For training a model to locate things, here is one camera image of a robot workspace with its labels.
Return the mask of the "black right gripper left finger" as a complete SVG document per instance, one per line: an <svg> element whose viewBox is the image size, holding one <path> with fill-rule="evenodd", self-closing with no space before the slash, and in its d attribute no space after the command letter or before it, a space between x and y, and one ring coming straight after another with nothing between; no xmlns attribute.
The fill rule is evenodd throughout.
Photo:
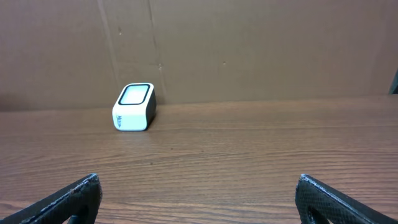
<svg viewBox="0 0 398 224"><path fill-rule="evenodd" d="M1 223L94 224L102 199L97 174L89 174L48 197L1 220Z"/></svg>

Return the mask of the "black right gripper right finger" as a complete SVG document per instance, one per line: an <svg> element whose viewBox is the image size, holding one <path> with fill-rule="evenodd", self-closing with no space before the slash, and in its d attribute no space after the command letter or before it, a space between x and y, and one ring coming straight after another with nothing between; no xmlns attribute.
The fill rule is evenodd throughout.
<svg viewBox="0 0 398 224"><path fill-rule="evenodd" d="M302 223L397 224L397 220L307 174L298 180L295 204Z"/></svg>

